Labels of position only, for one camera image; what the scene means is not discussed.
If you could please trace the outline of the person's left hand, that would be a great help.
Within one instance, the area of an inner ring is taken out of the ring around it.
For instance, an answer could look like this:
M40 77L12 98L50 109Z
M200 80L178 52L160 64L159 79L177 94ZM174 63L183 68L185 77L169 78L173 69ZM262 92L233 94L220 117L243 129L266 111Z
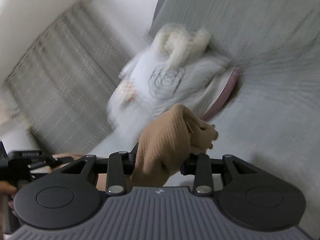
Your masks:
M74 160L77 160L82 157L80 154L71 154L71 153L58 153L52 155L53 157L72 157ZM67 164L63 164L57 168L50 168L49 166L45 166L42 168L38 168L33 170L31 174L36 177L36 175L45 176L53 171L65 166ZM19 191L21 187L27 185L28 182L23 180L18 183L18 187L14 187L9 184L7 181L1 181L1 238L7 232L11 231L11 226L15 225L16 222L16 213L14 211L14 197L16 193Z

